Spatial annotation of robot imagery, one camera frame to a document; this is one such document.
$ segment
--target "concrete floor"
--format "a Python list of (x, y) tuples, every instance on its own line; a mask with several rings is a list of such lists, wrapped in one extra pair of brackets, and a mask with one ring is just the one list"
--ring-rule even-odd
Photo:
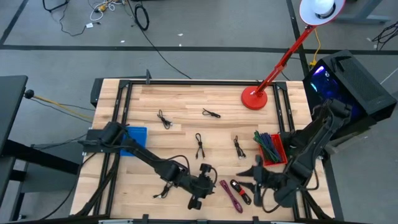
[[(0, 34), (6, 30), (23, 0), (0, 0)], [(48, 7), (63, 0), (46, 1)], [(293, 0), (298, 27), (300, 1)], [(347, 4), (345, 13), (358, 11), (364, 1)], [(150, 16), (148, 38), (163, 47), (265, 47), (287, 49), (295, 40), (286, 1), (281, 0), (159, 0), (144, 2)], [(398, 2), (384, 0), (375, 14), (398, 20)], [(63, 19), (64, 28), (80, 32), (89, 23), (91, 8), (87, 1), (71, 0)], [(90, 91), (94, 78), (143, 75), (149, 69), (154, 78), (183, 78), (154, 51), (128, 50), (7, 50), (10, 46), (150, 46), (122, 6), (106, 11), (101, 25), (87, 29), (83, 35), (70, 37), (60, 31), (58, 20), (62, 9), (52, 15), (43, 10), (41, 1), (29, 0), (4, 46), (0, 46), (0, 75), (27, 75), (27, 88), (52, 100), (90, 107)], [(373, 50), (373, 38), (386, 26), (367, 26), (332, 22), (318, 28), (322, 49)], [(304, 43), (305, 49), (316, 49), (313, 35)], [(384, 50), (398, 50), (398, 38)], [(263, 79), (279, 61), (281, 53), (258, 52), (162, 52), (174, 66), (197, 79)], [(310, 62), (313, 55), (307, 54)], [(395, 55), (357, 55), (358, 60), (381, 81), (397, 67)], [(285, 74), (301, 80), (299, 60), (290, 60)], [(398, 74), (384, 87), (398, 91)], [(347, 146), (332, 156), (338, 193), (345, 220), (366, 223), (395, 223), (398, 219), (395, 202), (398, 184), (394, 133), (394, 116), (372, 131), (363, 141)], [(10, 139), (23, 144), (64, 142), (82, 135), (90, 124), (81, 122), (23, 100)], [(31, 193), (26, 195), (22, 212), (38, 219), (51, 212), (67, 191)], [(52, 217), (69, 214), (72, 198)], [(0, 208), (0, 222), (8, 220), (6, 206)]]

